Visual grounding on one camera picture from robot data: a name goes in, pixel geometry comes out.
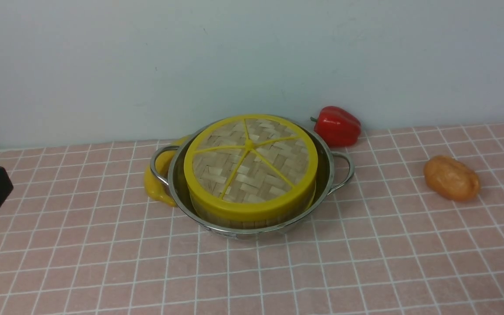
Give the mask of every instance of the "stainless steel pot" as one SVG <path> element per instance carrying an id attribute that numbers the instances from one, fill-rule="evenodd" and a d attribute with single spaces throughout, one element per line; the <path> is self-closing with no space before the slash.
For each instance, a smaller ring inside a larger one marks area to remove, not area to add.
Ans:
<path id="1" fill-rule="evenodd" d="M 312 205 L 296 217 L 293 217 L 283 223 L 273 225 L 271 227 L 264 227 L 262 229 L 232 229 L 209 223 L 196 214 L 196 210 L 194 210 L 192 202 L 190 201 L 190 193 L 188 186 L 186 185 L 186 177 L 184 176 L 184 156 L 186 156 L 186 151 L 188 150 L 190 143 L 192 143 L 194 138 L 208 126 L 188 137 L 188 139 L 180 146 L 166 146 L 157 150 L 150 160 L 150 170 L 159 181 L 168 187 L 168 192 L 176 202 L 176 205 L 178 205 L 178 207 L 180 207 L 186 215 L 204 227 L 207 231 L 211 231 L 224 237 L 246 240 L 256 240 L 258 238 L 282 235 L 290 229 L 296 227 L 299 222 L 304 221 L 304 218 L 312 213 L 312 211 L 320 205 L 324 198 L 347 184 L 355 172 L 354 164 L 348 154 L 344 152 L 330 151 L 328 145 L 326 145 L 324 140 L 322 140 L 322 138 L 320 138 L 320 136 L 318 136 L 315 132 L 302 127 L 294 121 L 292 122 L 308 133 L 314 142 L 316 150 L 318 151 L 318 169 L 316 171 L 316 191 L 314 193 L 314 201 L 312 202 Z M 168 168 L 168 177 L 165 178 L 163 175 L 158 173 L 155 162 L 158 156 L 162 153 L 175 150 L 176 153 L 172 158 L 170 167 Z M 334 157 L 346 160 L 350 166 L 346 178 L 335 185 L 333 185 L 335 176 Z"/>

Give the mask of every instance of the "pot handle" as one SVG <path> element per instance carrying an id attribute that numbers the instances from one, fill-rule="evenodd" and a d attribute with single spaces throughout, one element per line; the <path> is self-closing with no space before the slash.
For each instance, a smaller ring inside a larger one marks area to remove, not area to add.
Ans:
<path id="1" fill-rule="evenodd" d="M 354 165 L 353 161 L 351 160 L 351 157 L 347 153 L 332 151 L 332 156 L 334 156 L 335 158 L 341 158 L 341 159 L 346 160 L 347 163 L 350 165 L 350 171 L 347 173 L 346 178 L 342 182 L 337 183 L 336 185 L 332 186 L 332 188 L 330 188 L 330 191 L 328 191 L 327 196 L 332 194 L 334 191 L 342 188 L 345 184 L 347 184 L 352 179 L 352 177 L 355 174 L 355 165 Z"/>
<path id="2" fill-rule="evenodd" d="M 164 185 L 166 185 L 166 187 L 168 187 L 168 180 L 162 176 L 161 174 L 158 173 L 158 170 L 157 170 L 157 159 L 158 159 L 158 156 L 160 156 L 161 154 L 163 154 L 164 152 L 166 151 L 176 151 L 178 150 L 178 148 L 180 148 L 180 146 L 165 146 L 165 147 L 162 147 L 160 149 L 158 149 L 157 151 L 155 151 L 155 153 L 153 153 L 153 156 L 151 156 L 150 158 L 150 171 L 151 173 L 153 173 L 153 175 L 159 180 L 161 181 Z"/>

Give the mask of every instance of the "red bell pepper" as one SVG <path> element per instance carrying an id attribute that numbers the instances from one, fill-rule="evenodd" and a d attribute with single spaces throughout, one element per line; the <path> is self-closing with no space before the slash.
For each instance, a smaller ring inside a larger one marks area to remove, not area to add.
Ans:
<path id="1" fill-rule="evenodd" d="M 354 145 L 361 134 L 361 122 L 352 114 L 336 106 L 322 108 L 318 119 L 310 118 L 314 131 L 329 147 Z"/>

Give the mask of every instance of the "bamboo steamer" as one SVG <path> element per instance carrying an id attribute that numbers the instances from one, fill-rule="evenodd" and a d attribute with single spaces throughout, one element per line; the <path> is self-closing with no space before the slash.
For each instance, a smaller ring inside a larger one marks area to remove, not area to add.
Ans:
<path id="1" fill-rule="evenodd" d="M 308 134 L 271 115 L 220 120 L 196 136 L 184 157 L 197 214 L 235 229 L 269 227 L 308 209 L 317 167 Z"/>

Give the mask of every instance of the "white wall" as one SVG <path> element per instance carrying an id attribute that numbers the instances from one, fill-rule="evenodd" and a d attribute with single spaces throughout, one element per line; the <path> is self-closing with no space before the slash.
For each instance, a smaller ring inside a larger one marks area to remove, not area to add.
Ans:
<path id="1" fill-rule="evenodd" d="M 242 113 L 504 120 L 504 0 L 0 0 L 0 146 Z"/>

